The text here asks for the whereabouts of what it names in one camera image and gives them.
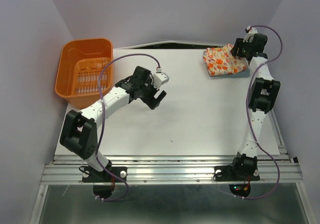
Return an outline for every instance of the wall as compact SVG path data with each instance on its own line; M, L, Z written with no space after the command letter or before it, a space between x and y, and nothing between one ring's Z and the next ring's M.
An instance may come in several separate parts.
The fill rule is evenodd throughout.
M274 107L281 133L291 156L298 157L320 222L319 5L319 0L282 1L269 24L282 36L284 49L279 60L269 67L281 82ZM279 42L273 35L269 37L269 56L274 57Z
M66 108L54 93L71 39L52 0L0 0L0 223L29 223Z
M115 47L162 40L234 42L251 23L269 23L282 0L53 0L75 39Z

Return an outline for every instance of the orange flower pattern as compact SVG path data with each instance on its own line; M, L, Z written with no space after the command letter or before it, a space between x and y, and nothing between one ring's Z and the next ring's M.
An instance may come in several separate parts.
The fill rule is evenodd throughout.
M207 48L203 53L203 60L210 76L235 74L248 69L245 58L233 57L230 53L233 45L223 48Z

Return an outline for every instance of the orange plastic bin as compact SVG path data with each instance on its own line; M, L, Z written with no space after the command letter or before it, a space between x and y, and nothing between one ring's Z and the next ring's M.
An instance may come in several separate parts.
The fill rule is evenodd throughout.
M74 40L61 53L55 92L75 108L86 108L99 97L98 77L105 65L113 59L113 45L105 38ZM114 64L104 72L102 93L107 94L114 82Z

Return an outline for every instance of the white table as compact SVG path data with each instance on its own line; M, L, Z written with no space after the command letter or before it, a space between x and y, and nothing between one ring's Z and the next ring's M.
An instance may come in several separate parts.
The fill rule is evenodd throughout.
M210 78L203 50L115 49L114 57L142 52L154 55L170 77L161 87L167 96L155 110L136 100L114 113L106 121L100 151L121 156L236 155L247 125L244 101L250 79ZM116 63L115 81L132 75L138 65L156 70L148 57L127 57ZM68 105L66 113L72 109ZM271 120L269 114L259 142L270 154L279 155L280 141ZM72 154L58 143L55 155Z

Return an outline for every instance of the purple cable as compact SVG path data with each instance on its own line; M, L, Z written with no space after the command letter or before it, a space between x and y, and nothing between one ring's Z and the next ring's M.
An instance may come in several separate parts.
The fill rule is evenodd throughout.
M104 95L102 94L102 90L101 90L101 78L102 78L102 75L103 75L104 71L105 71L112 63L118 61L119 59L126 58L126 57L130 57L130 56L147 56L147 57L150 57L150 58L152 58L152 59L154 59L154 60L156 61L157 65L158 65L158 68L161 68L159 61L158 61L155 57L153 57L152 55L149 55L149 54L146 54L146 53L126 54L126 55L124 55L124 56L121 56L121 57L118 57L118 58L112 60L111 62L109 62L109 63L102 69L102 71L101 71L101 73L100 73L100 75L99 75L99 78L98 78L98 90L99 90L99 94L100 94L100 99L101 99L101 100L103 100L103 98L104 98ZM102 199L102 198L96 196L96 198L100 199L100 200L103 201L103 202L112 202L112 201L117 201L117 200L125 197L125 196L128 194L128 192L129 192L129 185L128 185L128 183L127 183L125 180L119 178L118 176L116 176L115 174L113 174L112 172L110 172L107 168L105 168L105 167L103 166L103 164L100 162L99 158L98 158L98 151L99 151L99 148L100 148L100 145L101 145L102 137L103 137L103 135L104 135L105 122L106 122L106 110L105 110L106 106L105 106L105 103L104 103L104 102L101 102L101 103L102 103L102 126L101 126L101 134L100 134L100 138L99 138L99 141L98 141L98 146L97 146L96 151L95 151L96 161L99 163L99 165L103 168L104 171L106 171L110 176L114 177L115 179L123 182L123 183L125 184L125 186L126 186L126 191L125 191L125 193L124 193L122 196L118 197L118 198L115 198L115 199L112 199L112 200L108 200L108 199Z
M280 55L281 55L281 53L282 53L282 50L283 50L283 43L282 43L282 39L281 39L280 35L279 35L278 32L275 31L273 28L271 28L271 27L269 27L269 26L265 26L265 25L253 25L253 26L251 26L251 27L262 27L262 28L268 28L268 29L272 30L272 31L278 36L279 41L280 41L280 47L281 47L279 54L278 54L275 58L273 58L273 59L271 59L271 60L268 60L268 61L266 61L265 63L260 64L260 65L256 68L256 70L253 72L252 77L251 77L251 80L250 80L248 92L247 92L247 94L246 94L246 99L245 99L245 101L246 101L246 102L245 102L246 117L248 118L248 123L249 123L249 126L250 126L250 130L251 130L251 132L252 132L252 136L253 136L253 138L254 138L254 141L255 141L256 145L258 146L258 148L259 148L261 151L263 151L265 154L267 154L267 155L271 158L271 160L274 162L274 164L275 164L275 166L276 166L277 173L278 173L278 177L277 177L275 186L274 186L269 192L267 192L266 194L263 194L263 195L261 195L261 196L258 196L258 197L244 198L244 199L247 199L247 200L256 200L256 199L264 198L264 197L270 195L271 193L273 193L273 192L276 190L276 188L277 188L277 186L278 186L278 184L279 184L279 181L280 181L280 169L279 169L279 165L278 165L278 163L276 162L276 160L274 159L274 157L273 157L270 153L268 153L266 150L264 150L264 149L260 146L260 144L258 143L258 139L257 139L257 137L256 137L256 135L255 135L254 128L252 127L252 123L251 123L251 119L250 119L250 113L249 113L249 93L250 93L250 89L251 89L252 82L253 82L253 80L254 80L254 78L255 78L255 75L256 75L256 73L258 72L258 70L259 70L262 66L264 66L265 64L271 63L271 62L275 61L276 59L278 59L278 58L280 57Z

